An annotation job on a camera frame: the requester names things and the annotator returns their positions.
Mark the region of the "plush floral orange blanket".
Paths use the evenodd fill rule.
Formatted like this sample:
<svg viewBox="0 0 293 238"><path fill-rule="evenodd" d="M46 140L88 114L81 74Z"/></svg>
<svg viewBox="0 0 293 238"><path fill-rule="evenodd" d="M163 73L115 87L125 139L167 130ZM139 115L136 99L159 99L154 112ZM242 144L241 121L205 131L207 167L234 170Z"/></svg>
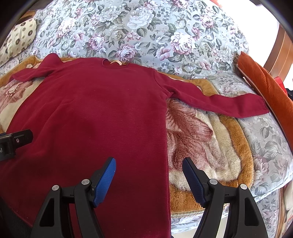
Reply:
<svg viewBox="0 0 293 238"><path fill-rule="evenodd" d="M1 132L7 130L17 109L41 83L41 80L8 82L9 78L24 68L37 68L41 61L35 56L28 57L5 74L1 72ZM252 153L235 118L194 109L177 99L167 99L166 106L171 217L203 211L182 172L185 156L222 185L246 184L251 188L254 179Z"/></svg>

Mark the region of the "cream dotted pillow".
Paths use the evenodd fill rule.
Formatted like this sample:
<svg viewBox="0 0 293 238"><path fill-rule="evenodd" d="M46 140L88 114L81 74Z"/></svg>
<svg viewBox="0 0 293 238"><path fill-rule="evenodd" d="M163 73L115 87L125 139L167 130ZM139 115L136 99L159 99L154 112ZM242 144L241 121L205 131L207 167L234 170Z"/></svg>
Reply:
<svg viewBox="0 0 293 238"><path fill-rule="evenodd" d="M1 46L1 66L12 57L19 55L33 42L36 35L36 27L37 24L34 18L14 26Z"/></svg>

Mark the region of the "wooden chair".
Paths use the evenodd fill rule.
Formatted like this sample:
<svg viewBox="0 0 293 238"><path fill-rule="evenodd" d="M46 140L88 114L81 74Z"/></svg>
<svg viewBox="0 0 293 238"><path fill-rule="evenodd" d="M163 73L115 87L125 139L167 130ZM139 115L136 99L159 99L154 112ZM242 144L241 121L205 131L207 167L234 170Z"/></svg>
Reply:
<svg viewBox="0 0 293 238"><path fill-rule="evenodd" d="M273 78L280 77L284 82L292 65L292 41L282 25L279 25L278 34L271 53L264 64L264 68Z"/></svg>

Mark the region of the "grey floral quilt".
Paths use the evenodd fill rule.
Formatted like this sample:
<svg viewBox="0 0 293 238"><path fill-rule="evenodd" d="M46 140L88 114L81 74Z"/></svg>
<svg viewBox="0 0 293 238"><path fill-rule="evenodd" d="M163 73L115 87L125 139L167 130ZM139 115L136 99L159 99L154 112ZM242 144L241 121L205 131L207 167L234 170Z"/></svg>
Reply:
<svg viewBox="0 0 293 238"><path fill-rule="evenodd" d="M211 1L52 1L32 17L34 40L24 52L1 58L1 76L32 56L107 57L131 60L164 73L197 79L208 93L252 93L236 69L248 52L234 21ZM191 110L213 130L213 149L224 162L252 153L246 179L269 237L290 226L283 190L292 179L292 153L273 114L232 120Z"/></svg>

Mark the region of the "orange velvet cushion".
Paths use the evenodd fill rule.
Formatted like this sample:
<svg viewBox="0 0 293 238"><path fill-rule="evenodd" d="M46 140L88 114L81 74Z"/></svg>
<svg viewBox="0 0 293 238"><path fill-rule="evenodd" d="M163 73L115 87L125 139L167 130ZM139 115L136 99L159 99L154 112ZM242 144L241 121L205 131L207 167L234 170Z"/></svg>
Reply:
<svg viewBox="0 0 293 238"><path fill-rule="evenodd" d="M241 52L237 68L250 86L263 97L292 148L292 100L268 71L248 54Z"/></svg>

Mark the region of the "red object behind cushion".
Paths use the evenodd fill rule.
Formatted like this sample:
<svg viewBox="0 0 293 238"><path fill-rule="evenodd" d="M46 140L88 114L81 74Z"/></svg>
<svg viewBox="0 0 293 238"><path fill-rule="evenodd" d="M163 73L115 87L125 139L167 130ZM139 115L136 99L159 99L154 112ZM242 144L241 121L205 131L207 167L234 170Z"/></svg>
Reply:
<svg viewBox="0 0 293 238"><path fill-rule="evenodd" d="M274 80L276 81L276 83L282 88L282 90L285 92L285 94L287 95L287 89L285 88L283 81L281 79L281 77L277 76L274 78Z"/></svg>

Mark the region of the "dark red sweater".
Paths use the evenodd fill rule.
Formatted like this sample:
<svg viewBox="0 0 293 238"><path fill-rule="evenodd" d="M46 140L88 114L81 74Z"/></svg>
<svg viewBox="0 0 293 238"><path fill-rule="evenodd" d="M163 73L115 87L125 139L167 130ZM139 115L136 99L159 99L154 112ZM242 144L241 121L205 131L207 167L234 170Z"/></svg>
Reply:
<svg viewBox="0 0 293 238"><path fill-rule="evenodd" d="M76 185L109 157L117 170L96 215L106 237L170 237L166 101L247 118L268 113L255 94L207 97L192 83L136 64L101 58L62 62L47 55L9 81L42 78L8 133L29 129L32 143L1 162L3 218L32 228L50 188Z"/></svg>

